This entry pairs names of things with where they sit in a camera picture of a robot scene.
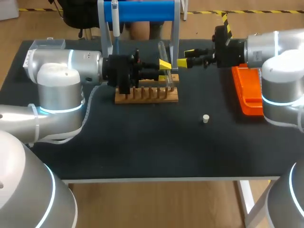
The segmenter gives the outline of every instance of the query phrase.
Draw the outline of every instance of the wooden test tube rack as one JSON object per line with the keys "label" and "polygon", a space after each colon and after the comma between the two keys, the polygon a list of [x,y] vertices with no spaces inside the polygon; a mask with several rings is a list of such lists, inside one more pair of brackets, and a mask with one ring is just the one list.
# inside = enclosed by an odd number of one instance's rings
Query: wooden test tube rack
{"label": "wooden test tube rack", "polygon": [[148,104],[148,103],[167,103],[178,102],[177,88],[168,87],[140,87],[131,88],[131,93],[119,94],[118,89],[115,92],[115,104]]}

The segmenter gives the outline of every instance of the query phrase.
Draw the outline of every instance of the metal frame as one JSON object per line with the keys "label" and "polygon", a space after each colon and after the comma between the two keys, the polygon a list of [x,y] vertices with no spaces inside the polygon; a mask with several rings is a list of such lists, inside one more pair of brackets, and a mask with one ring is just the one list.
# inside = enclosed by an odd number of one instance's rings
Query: metal frame
{"label": "metal frame", "polygon": [[184,19],[187,20],[187,14],[188,14],[188,1],[189,0],[180,0],[181,6],[182,6],[182,11],[184,13]]}
{"label": "metal frame", "polygon": [[180,45],[180,16],[181,0],[174,0],[174,21],[171,27],[170,55],[172,70],[178,70],[177,59],[179,58]]}
{"label": "metal frame", "polygon": [[115,178],[115,179],[77,179],[63,180],[64,183],[124,183],[124,182],[156,182],[156,181],[247,181],[277,180],[279,177],[177,177],[177,178]]}
{"label": "metal frame", "polygon": [[[174,0],[174,21],[171,28],[170,40],[170,56],[172,70],[178,70],[177,59],[179,55],[179,41],[180,41],[180,13],[181,0]],[[108,57],[113,53],[113,45],[110,36],[109,25],[105,21],[104,0],[97,1],[99,27],[101,32],[101,49],[103,57]]]}
{"label": "metal frame", "polygon": [[109,57],[113,53],[110,29],[108,22],[105,21],[104,0],[97,1],[99,28],[101,32],[101,50],[103,57]]}
{"label": "metal frame", "polygon": [[[156,181],[237,181],[242,208],[245,215],[246,228],[255,228],[264,217],[267,217],[270,228],[274,228],[267,209],[268,193],[279,177],[186,177],[186,178],[117,178],[117,179],[84,179],[63,180],[65,184],[84,183],[126,183]],[[249,180],[271,180],[259,200],[254,203]]]}

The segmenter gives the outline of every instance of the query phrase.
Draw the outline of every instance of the white cable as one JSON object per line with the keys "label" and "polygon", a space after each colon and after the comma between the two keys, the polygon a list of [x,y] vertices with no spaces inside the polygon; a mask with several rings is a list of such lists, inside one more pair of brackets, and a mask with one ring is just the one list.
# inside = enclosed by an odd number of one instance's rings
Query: white cable
{"label": "white cable", "polygon": [[39,139],[39,117],[38,117],[38,111],[34,104],[29,104],[28,107],[31,107],[33,110],[33,114],[35,117],[35,137],[33,143],[29,144],[30,147],[34,146],[34,143],[38,141]]}
{"label": "white cable", "polygon": [[[92,103],[93,96],[94,96],[96,90],[97,90],[100,86],[102,86],[102,85],[103,85],[103,84],[101,84],[101,85],[99,85],[99,86],[97,85],[97,86],[95,86],[95,87],[92,89],[92,91],[91,91],[91,93],[90,93],[90,96],[89,96],[89,99],[88,99],[88,102],[87,102],[85,117],[84,117],[84,120],[82,121],[81,127],[83,127],[83,126],[85,125],[86,121],[88,120],[89,114],[90,114],[90,109],[91,109],[91,103]],[[65,143],[67,143],[68,141],[72,140],[73,138],[74,138],[74,136],[73,136],[73,137],[70,137],[70,138],[67,138],[67,139],[64,139],[64,140],[60,140],[60,141],[58,141],[58,140],[48,140],[48,139],[43,140],[43,139],[42,139],[41,141],[38,141],[38,142],[39,142],[39,143],[42,142],[42,143],[51,143],[51,144],[60,145],[60,144],[65,144]]]}
{"label": "white cable", "polygon": [[302,113],[303,113],[303,104],[299,106],[299,111],[298,111],[298,128],[300,132],[304,133],[303,127],[302,127]]}

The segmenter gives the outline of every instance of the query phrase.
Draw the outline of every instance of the blue cylinder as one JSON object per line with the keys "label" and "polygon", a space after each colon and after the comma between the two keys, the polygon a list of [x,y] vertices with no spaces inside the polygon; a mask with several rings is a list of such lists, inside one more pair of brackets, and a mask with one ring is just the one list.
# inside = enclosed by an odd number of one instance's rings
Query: blue cylinder
{"label": "blue cylinder", "polygon": [[[174,1],[120,1],[119,21],[174,21]],[[112,22],[111,2],[104,2],[104,19]]]}

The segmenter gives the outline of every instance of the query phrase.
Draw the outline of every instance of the white robotic arm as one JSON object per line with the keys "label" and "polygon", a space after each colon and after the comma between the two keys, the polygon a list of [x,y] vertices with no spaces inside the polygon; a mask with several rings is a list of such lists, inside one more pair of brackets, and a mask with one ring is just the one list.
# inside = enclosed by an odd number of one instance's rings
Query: white robotic arm
{"label": "white robotic arm", "polygon": [[23,143],[61,140],[82,128],[84,97],[79,73],[61,64],[44,64],[37,75],[40,107],[0,105],[0,129]]}

